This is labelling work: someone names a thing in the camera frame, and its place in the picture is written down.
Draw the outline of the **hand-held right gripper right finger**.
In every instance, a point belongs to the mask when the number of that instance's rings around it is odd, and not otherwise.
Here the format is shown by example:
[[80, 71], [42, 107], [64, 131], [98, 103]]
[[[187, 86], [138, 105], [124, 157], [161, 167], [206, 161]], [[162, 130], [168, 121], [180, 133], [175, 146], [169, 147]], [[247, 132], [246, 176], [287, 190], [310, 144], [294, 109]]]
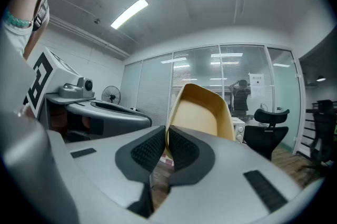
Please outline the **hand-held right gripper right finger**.
[[283, 170], [238, 142], [171, 126], [169, 149], [174, 172], [154, 219], [260, 219], [301, 192]]

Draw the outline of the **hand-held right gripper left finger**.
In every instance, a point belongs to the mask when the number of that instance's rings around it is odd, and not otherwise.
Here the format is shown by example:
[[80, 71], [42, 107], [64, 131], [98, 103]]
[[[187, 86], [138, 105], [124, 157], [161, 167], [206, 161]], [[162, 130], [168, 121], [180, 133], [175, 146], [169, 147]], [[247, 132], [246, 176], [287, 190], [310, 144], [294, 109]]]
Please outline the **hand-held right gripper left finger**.
[[47, 133], [78, 219], [148, 219], [154, 212], [150, 175], [165, 148], [165, 127], [65, 143]]

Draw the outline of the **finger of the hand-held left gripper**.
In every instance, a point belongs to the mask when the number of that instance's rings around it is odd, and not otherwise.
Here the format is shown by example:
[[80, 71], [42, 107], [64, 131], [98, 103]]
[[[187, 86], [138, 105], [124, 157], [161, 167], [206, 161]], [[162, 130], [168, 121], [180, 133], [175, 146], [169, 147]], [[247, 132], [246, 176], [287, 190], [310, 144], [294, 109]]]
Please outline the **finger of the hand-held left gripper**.
[[91, 101], [68, 104], [68, 131], [84, 137], [113, 137], [152, 126], [149, 116], [117, 113], [93, 107]]

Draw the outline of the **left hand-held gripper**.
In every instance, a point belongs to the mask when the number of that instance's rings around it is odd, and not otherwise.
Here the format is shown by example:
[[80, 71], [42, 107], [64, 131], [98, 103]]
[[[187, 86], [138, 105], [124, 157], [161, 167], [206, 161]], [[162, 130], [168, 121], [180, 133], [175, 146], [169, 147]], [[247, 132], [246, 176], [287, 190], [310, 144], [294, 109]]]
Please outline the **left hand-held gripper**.
[[[46, 129], [66, 129], [66, 106], [93, 100], [93, 81], [80, 75], [46, 47], [33, 52], [28, 64], [36, 72], [26, 95], [32, 113]], [[141, 115], [138, 111], [112, 103], [92, 101], [91, 105], [117, 113]]]

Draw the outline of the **white microwave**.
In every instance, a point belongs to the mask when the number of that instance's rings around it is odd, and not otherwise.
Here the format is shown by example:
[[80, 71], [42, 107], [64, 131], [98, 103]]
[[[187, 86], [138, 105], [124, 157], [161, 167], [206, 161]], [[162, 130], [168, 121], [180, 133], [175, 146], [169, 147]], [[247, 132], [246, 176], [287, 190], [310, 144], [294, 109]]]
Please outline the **white microwave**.
[[244, 138], [245, 122], [237, 117], [232, 117], [232, 123], [234, 126], [235, 139], [239, 143], [242, 143]]

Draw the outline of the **yellow rectangular tray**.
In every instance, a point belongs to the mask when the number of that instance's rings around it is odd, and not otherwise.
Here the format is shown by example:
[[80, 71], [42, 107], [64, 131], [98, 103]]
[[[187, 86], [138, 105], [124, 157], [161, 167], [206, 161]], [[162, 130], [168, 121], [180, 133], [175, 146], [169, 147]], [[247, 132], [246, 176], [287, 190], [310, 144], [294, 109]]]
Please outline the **yellow rectangular tray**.
[[164, 152], [173, 158], [169, 150], [170, 126], [236, 141], [227, 103], [218, 94], [196, 84], [189, 83], [182, 87], [166, 122]]

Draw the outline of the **black standing fan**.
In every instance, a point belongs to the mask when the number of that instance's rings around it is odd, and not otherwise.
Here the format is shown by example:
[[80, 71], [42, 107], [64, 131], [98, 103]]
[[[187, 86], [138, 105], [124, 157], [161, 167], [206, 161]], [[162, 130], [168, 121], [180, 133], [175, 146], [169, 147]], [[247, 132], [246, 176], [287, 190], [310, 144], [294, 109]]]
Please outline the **black standing fan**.
[[115, 86], [106, 87], [101, 96], [102, 101], [118, 105], [121, 101], [121, 92]]

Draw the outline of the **black office chair with headrest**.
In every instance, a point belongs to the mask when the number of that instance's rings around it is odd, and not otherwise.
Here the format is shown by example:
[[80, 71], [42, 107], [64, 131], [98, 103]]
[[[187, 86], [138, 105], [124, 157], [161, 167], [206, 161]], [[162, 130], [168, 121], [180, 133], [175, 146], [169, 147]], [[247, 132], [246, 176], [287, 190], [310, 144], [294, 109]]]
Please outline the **black office chair with headrest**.
[[268, 124], [268, 126], [246, 126], [243, 140], [251, 149], [271, 160], [273, 150], [289, 131], [287, 126], [276, 127], [276, 124], [284, 123], [289, 113], [289, 109], [281, 113], [271, 113], [258, 109], [254, 114], [254, 119], [259, 123]]

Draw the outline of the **white window blind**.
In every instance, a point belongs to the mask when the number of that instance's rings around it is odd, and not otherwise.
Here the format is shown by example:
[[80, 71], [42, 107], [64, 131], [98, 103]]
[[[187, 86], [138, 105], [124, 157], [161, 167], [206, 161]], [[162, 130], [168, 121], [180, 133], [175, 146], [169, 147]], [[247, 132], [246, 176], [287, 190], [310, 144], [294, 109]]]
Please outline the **white window blind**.
[[165, 125], [171, 79], [171, 54], [143, 61], [137, 109], [149, 116], [152, 125]]

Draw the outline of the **pink white checkered tablecloth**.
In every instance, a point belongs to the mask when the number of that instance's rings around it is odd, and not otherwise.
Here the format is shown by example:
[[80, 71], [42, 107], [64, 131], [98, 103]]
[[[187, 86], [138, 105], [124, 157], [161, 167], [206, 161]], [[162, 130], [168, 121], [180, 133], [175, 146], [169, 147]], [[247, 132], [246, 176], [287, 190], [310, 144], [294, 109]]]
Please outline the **pink white checkered tablecloth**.
[[166, 153], [166, 151], [163, 151], [161, 157], [159, 158], [157, 165], [165, 165], [169, 168], [174, 168], [174, 161], [173, 159]]

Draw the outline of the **white ceiling conduit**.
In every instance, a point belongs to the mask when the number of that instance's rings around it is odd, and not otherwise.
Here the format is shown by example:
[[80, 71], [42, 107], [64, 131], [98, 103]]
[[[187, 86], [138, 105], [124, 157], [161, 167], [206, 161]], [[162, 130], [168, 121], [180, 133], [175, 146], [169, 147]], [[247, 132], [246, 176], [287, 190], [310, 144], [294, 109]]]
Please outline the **white ceiling conduit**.
[[59, 27], [63, 30], [66, 30], [70, 33], [73, 33], [77, 36], [80, 36], [84, 39], [87, 39], [91, 42], [93, 42], [94, 44], [96, 45], [99, 45], [99, 46], [102, 46], [106, 49], [109, 49], [111, 50], [112, 52], [122, 56], [123, 58], [129, 58], [130, 57], [130, 54], [125, 52], [124, 50], [114, 46], [113, 44], [77, 27], [77, 26], [74, 26], [73, 24], [70, 24], [56, 16], [53, 16], [53, 15], [50, 15], [50, 19], [49, 19], [49, 23], [56, 26], [56, 27]]

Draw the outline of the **white paper notice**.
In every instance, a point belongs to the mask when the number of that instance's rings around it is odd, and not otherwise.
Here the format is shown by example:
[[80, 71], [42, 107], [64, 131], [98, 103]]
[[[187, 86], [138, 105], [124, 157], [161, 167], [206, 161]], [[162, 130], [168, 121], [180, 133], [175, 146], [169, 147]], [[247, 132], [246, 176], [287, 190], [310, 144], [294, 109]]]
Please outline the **white paper notice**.
[[265, 87], [264, 86], [251, 86], [251, 98], [264, 98]]

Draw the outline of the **black shelf rack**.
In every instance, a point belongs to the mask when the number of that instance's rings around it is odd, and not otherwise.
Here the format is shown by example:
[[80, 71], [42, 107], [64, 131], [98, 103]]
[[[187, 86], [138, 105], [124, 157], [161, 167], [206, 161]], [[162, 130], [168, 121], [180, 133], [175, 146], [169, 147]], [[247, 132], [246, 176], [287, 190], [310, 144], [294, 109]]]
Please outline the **black shelf rack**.
[[310, 145], [315, 138], [315, 124], [313, 113], [315, 109], [307, 109], [305, 114], [304, 131], [298, 151], [310, 158]]

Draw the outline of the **white sign with icon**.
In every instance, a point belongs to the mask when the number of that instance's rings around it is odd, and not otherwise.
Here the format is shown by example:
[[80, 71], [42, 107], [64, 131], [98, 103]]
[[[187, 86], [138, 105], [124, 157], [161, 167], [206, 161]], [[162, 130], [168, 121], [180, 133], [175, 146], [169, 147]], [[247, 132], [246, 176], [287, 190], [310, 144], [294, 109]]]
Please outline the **white sign with icon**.
[[264, 74], [249, 74], [251, 87], [264, 87], [265, 79]]

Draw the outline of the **black mesh office chair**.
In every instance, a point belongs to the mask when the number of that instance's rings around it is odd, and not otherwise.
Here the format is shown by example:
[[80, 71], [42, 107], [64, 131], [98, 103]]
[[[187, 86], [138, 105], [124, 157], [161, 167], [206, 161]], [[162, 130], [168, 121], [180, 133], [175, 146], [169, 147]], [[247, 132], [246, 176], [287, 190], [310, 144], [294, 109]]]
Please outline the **black mesh office chair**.
[[308, 168], [317, 171], [321, 176], [325, 176], [329, 169], [322, 165], [322, 162], [331, 160], [334, 130], [337, 122], [333, 102], [329, 99], [318, 100], [318, 109], [313, 113], [313, 118], [315, 137], [310, 144], [310, 158], [313, 165], [308, 166]]

